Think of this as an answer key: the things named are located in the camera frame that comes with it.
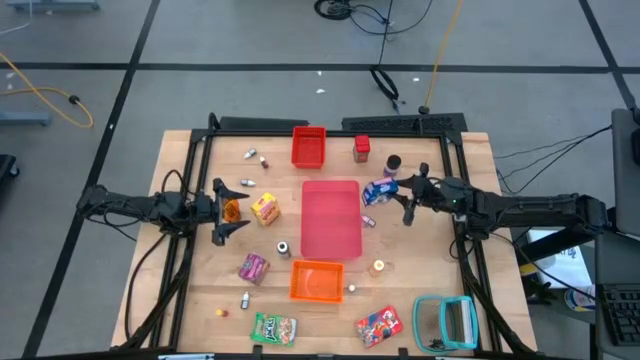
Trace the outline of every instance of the orange bin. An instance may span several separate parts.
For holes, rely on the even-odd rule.
[[[294,260],[289,296],[296,300],[341,303],[344,265]]]

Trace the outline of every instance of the small bottle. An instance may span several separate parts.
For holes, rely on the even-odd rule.
[[[398,173],[398,169],[400,169],[400,164],[402,163],[402,159],[398,155],[391,155],[387,159],[387,166],[384,167],[382,171],[382,176],[384,177],[394,177]]]
[[[373,277],[380,276],[380,273],[384,270],[384,261],[376,260],[373,262],[371,267],[369,268],[369,275]]]
[[[262,167],[265,169],[269,168],[269,163],[267,162],[267,159],[265,159],[263,156],[260,156],[260,165],[262,165]]]
[[[257,153],[256,149],[251,148],[251,149],[249,149],[249,151],[247,151],[246,154],[244,154],[244,159],[247,160],[248,158],[252,157],[256,153]]]
[[[376,221],[373,220],[372,218],[368,217],[367,215],[361,215],[362,217],[362,223],[364,225],[364,227],[375,227],[376,226]]]
[[[254,187],[256,186],[256,182],[249,179],[242,179],[240,180],[240,185],[246,186],[246,187]]]
[[[240,303],[240,309],[247,310],[249,308],[249,293],[245,292],[242,295],[242,302]]]
[[[284,241],[278,243],[278,254],[283,259],[289,259],[291,257],[291,251],[289,251],[289,244]]]

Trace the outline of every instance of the snack bag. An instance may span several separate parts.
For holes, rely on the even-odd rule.
[[[296,324],[296,319],[256,313],[256,323],[251,332],[251,340],[291,347],[296,337]]]
[[[389,305],[356,323],[356,330],[364,346],[370,348],[404,329],[396,309]]]

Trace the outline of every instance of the gray floor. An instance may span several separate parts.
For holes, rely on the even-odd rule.
[[[33,25],[0,38],[14,61],[128,62],[149,0],[102,2],[98,13],[39,14]],[[162,0],[142,55],[159,63],[371,63],[380,38],[349,21],[313,13],[313,1]],[[367,1],[386,9],[386,1]],[[398,1],[398,28],[419,17],[424,1]],[[640,66],[634,0],[590,1],[623,66]],[[394,36],[385,62],[433,63],[455,1],[435,0],[426,20]],[[0,6],[0,27],[25,21]],[[375,24],[359,19],[369,26]],[[604,66],[606,62],[576,0],[467,1],[451,36],[446,64]],[[22,88],[0,71],[0,89]],[[0,128],[0,153],[19,157],[22,174],[0,208],[0,358],[18,357],[64,242],[124,72],[25,71],[35,84],[78,94],[96,119],[93,129],[56,117],[47,128]],[[393,73],[403,114],[423,102],[430,73]],[[625,76],[640,94],[640,75]],[[55,103],[70,109],[65,99]],[[531,148],[608,125],[624,103],[608,74],[441,73],[433,112],[464,112],[473,131],[491,136],[495,154]],[[0,97],[5,110],[46,110],[31,95]],[[84,120],[77,109],[69,110]],[[367,72],[138,71],[133,79],[100,182],[114,191],[146,193],[162,132],[204,126],[207,114],[308,119],[337,129],[345,116],[392,114]],[[497,162],[508,171],[534,160]],[[514,186],[534,171],[514,175]],[[523,193],[581,192],[611,205],[610,134],[571,152]],[[133,244],[85,224],[56,303],[40,355],[103,350],[110,343]],[[532,309],[536,338],[550,355],[586,358],[585,324]]]

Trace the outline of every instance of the candy box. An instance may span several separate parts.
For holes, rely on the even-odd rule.
[[[238,271],[238,276],[254,285],[260,285],[267,270],[269,270],[269,262],[267,260],[258,254],[249,253],[240,271]]]
[[[262,194],[260,199],[251,205],[251,211],[263,226],[271,224],[280,215],[278,201],[269,193]]]
[[[285,316],[256,313],[256,323],[250,337],[253,341],[291,347],[296,337],[297,323],[296,319]]]
[[[356,322],[356,330],[364,346],[369,348],[404,329],[396,309],[389,305]]]
[[[398,192],[398,183],[392,178],[370,182],[362,191],[364,206],[386,203]]]

